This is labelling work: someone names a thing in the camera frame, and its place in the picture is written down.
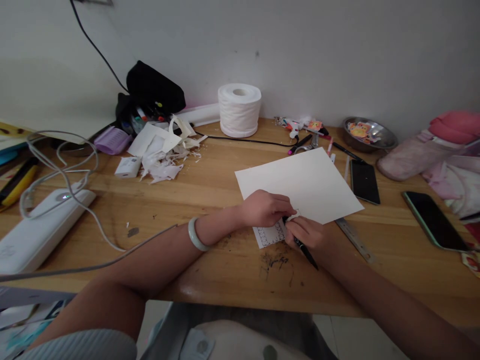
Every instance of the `black cable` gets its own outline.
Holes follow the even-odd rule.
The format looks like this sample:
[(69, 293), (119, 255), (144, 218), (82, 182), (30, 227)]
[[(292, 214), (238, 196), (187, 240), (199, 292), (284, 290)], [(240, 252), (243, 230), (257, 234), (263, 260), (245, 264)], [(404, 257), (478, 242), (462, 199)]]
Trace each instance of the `black cable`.
[(120, 82), (117, 74), (115, 73), (115, 71), (112, 69), (112, 67), (110, 66), (109, 62), (107, 61), (107, 59), (105, 58), (105, 56), (100, 52), (99, 48), (95, 46), (94, 42), (92, 41), (92, 39), (90, 39), (90, 37), (87, 35), (87, 33), (85, 32), (84, 30), (84, 27), (82, 26), (82, 22), (80, 21), (80, 18), (79, 18), (79, 14), (77, 13), (77, 9), (75, 8), (75, 4), (74, 4), (74, 0), (70, 0), (70, 4), (71, 4), (71, 8), (73, 9), (73, 13), (75, 14), (75, 17), (76, 17), (76, 21), (78, 23), (78, 26), (80, 26), (80, 29), (81, 29), (81, 32), (85, 35), (85, 37), (87, 38), (87, 40), (90, 42), (90, 44), (95, 48), (95, 50), (97, 51), (97, 53), (100, 54), (101, 58), (103, 59), (103, 61), (105, 62), (105, 64), (108, 66), (108, 68), (110, 69), (111, 73), (113, 74), (113, 76), (115, 77), (116, 81), (118, 82), (118, 84), (122, 87), (123, 90), (126, 91), (127, 94), (130, 94), (129, 91), (127, 90), (127, 88), (125, 86), (122, 85), (122, 83)]
[[(201, 132), (198, 132), (197, 130), (195, 130), (195, 132), (200, 136), (205, 136), (204, 134), (202, 134)], [(294, 144), (279, 144), (278, 142), (239, 139), (239, 138), (236, 138), (236, 137), (223, 137), (223, 136), (210, 136), (210, 135), (207, 135), (207, 136), (211, 139), (224, 139), (224, 140), (233, 140), (233, 141), (243, 141), (243, 142), (247, 142), (247, 143), (270, 144), (270, 145), (283, 146), (283, 147), (286, 147), (286, 148), (294, 147), (295, 145), (297, 145), (299, 143), (299, 136), (298, 135), (295, 136), (296, 143), (294, 143)]]

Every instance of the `black phone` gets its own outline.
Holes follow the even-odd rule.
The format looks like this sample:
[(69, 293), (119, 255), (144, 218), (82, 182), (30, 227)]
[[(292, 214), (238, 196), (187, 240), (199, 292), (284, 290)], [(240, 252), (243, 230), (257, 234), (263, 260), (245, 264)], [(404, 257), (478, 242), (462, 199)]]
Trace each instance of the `black phone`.
[(421, 228), (435, 246), (459, 252), (469, 250), (459, 233), (429, 195), (413, 191), (405, 191), (401, 194)]
[(351, 190), (359, 199), (380, 205), (379, 187), (375, 177), (375, 168), (365, 161), (350, 162)]

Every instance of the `white cable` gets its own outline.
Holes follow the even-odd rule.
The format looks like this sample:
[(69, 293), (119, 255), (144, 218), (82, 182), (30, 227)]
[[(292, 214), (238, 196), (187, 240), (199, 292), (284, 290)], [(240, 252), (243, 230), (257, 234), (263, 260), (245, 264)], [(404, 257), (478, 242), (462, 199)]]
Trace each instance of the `white cable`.
[(55, 270), (55, 271), (44, 271), (44, 272), (29, 272), (29, 273), (21, 273), (21, 274), (14, 274), (14, 275), (0, 275), (0, 283), (8, 282), (8, 281), (14, 281), (14, 280), (24, 280), (24, 279), (33, 279), (33, 278), (43, 278), (47, 276), (56, 276), (56, 275), (65, 275), (65, 274), (77, 274), (77, 273), (86, 273), (92, 270), (98, 270), (98, 269), (103, 269), (106, 268), (110, 265), (113, 265), (115, 263), (118, 263), (120, 260), (125, 259), (128, 255), (133, 253), (134, 251), (138, 250), (141, 248), (143, 245), (148, 243), (150, 240), (155, 239), (158, 235), (163, 234), (167, 232), (168, 230), (178, 226), (178, 224), (172, 225), (166, 229), (163, 229), (162, 231), (156, 233), (152, 237), (149, 237), (147, 240), (144, 240), (143, 242), (139, 243), (138, 245), (132, 247), (130, 250), (127, 252), (124, 252), (122, 255), (117, 257), (115, 260), (105, 262), (100, 265), (94, 265), (94, 266), (87, 266), (87, 267), (79, 267), (75, 269), (64, 269), (64, 270)]
[[(59, 133), (59, 134), (69, 134), (69, 135), (74, 135), (76, 137), (79, 137), (81, 138), (82, 140), (84, 140), (88, 145), (91, 146), (93, 152), (85, 159), (83, 160), (82, 162), (76, 164), (76, 165), (72, 165), (70, 167), (67, 166), (67, 162), (62, 158), (61, 154), (60, 154), (60, 151), (62, 149), (62, 147), (67, 143), (67, 141), (63, 142), (56, 150), (56, 156), (58, 157), (58, 159), (62, 162), (62, 164), (64, 165), (63, 168), (60, 168), (58, 167), (53, 161), (51, 161), (48, 157), (46, 157), (42, 152), (40, 152), (36, 147), (35, 147), (35, 143), (42, 140), (42, 139), (45, 139), (46, 136), (40, 136), (38, 138), (35, 138), (35, 139), (32, 139), (32, 137), (36, 136), (36, 135), (39, 135), (39, 134), (42, 134), (42, 133)], [(105, 241), (112, 247), (114, 248), (115, 250), (118, 250), (120, 252), (125, 252), (126, 250), (125, 249), (122, 249), (121, 247), (118, 247), (116, 246), (114, 243), (112, 243), (110, 241), (110, 239), (108, 238), (108, 236), (105, 234), (105, 231), (104, 231), (104, 228), (102, 226), (102, 224), (100, 223), (100, 220), (97, 216), (97, 214), (95, 214), (95, 212), (93, 210), (91, 210), (88, 206), (85, 206), (80, 200), (78, 200), (78, 198), (75, 196), (80, 190), (82, 190), (88, 183), (89, 181), (89, 176), (91, 173), (93, 173), (95, 170), (97, 170), (97, 168), (99, 167), (99, 154), (98, 154), (98, 151), (97, 151), (97, 148), (95, 147), (94, 144), (92, 144), (90, 141), (88, 141), (86, 138), (84, 138), (83, 136), (80, 136), (80, 135), (77, 135), (77, 134), (74, 134), (72, 132), (67, 132), (67, 131), (58, 131), (58, 130), (42, 130), (42, 131), (36, 131), (36, 132), (33, 132), (31, 133), (30, 135), (27, 136), (26, 138), (26, 143), (28, 144), (28, 148), (30, 149), (30, 151), (32, 152), (32, 154), (34, 156), (36, 156), (42, 163), (44, 163), (47, 167), (49, 167), (50, 169), (54, 170), (53, 172), (51, 172), (50, 174), (47, 174), (41, 178), (39, 178), (38, 180), (34, 181), (20, 196), (20, 213), (22, 215), (22, 217), (24, 219), (36, 219), (36, 218), (39, 218), (45, 214), (47, 214), (48, 212), (52, 211), (53, 209), (55, 209), (56, 207), (60, 206), (61, 204), (63, 204), (65, 201), (68, 201), (69, 199), (65, 199), (64, 201), (61, 201), (59, 202), (58, 204), (52, 206), (51, 208), (49, 208), (48, 210), (38, 214), (38, 215), (35, 215), (35, 216), (31, 216), (30, 213), (27, 213), (27, 210), (26, 208), (29, 208), (31, 207), (31, 204), (28, 204), (29, 206), (26, 205), (26, 201), (28, 200), (29, 202), (31, 202), (32, 200), (32, 195), (33, 195), (33, 192), (35, 191), (35, 188), (40, 185), (41, 183), (57, 176), (57, 175), (62, 175), (63, 176), (63, 179), (65, 180), (65, 184), (66, 184), (66, 187), (68, 189), (68, 191), (70, 192), (70, 195), (71, 195), (71, 198), (73, 200), (75, 200), (83, 209), (87, 210), (92, 216), (93, 218), (95, 219), (96, 221), (96, 224), (98, 225), (98, 228), (100, 229), (100, 232), (101, 232), (101, 235), (103, 236), (103, 238), (105, 239)], [(82, 169), (82, 170), (73, 170), (75, 168), (78, 168), (80, 166), (82, 166), (83, 164), (85, 164), (86, 162), (88, 162), (93, 156), (95, 156), (95, 167), (93, 169)], [(72, 185), (70, 184), (70, 179), (69, 177), (67, 176), (67, 173), (76, 173), (76, 172), (86, 172), (85, 176), (77, 183), (74, 184), (74, 187), (75, 189), (72, 188)]]

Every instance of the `pink marker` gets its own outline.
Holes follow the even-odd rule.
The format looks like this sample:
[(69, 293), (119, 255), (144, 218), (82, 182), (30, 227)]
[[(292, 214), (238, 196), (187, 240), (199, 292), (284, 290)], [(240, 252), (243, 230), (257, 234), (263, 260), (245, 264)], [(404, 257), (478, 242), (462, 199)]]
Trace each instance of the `pink marker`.
[(332, 151), (332, 145), (333, 145), (333, 143), (334, 143), (334, 137), (332, 136), (332, 137), (330, 138), (330, 144), (328, 145), (328, 150), (326, 151), (326, 154), (327, 154), (328, 156), (330, 156), (330, 152)]

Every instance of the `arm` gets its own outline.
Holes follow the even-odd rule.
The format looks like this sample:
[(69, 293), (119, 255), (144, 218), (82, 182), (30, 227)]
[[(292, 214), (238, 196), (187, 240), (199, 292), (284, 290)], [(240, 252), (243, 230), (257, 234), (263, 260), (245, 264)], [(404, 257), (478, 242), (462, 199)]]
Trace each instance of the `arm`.
[(418, 300), (342, 251), (318, 222), (299, 216), (286, 224), (287, 243), (296, 236), (411, 359), (480, 359), (480, 348)]
[[(212, 246), (240, 228), (270, 227), (282, 216), (295, 213), (288, 197), (257, 190), (239, 206), (199, 218), (195, 230), (204, 245)], [(119, 330), (136, 341), (145, 302), (200, 255), (190, 240), (187, 224), (159, 235), (99, 273), (31, 347), (89, 329)]]

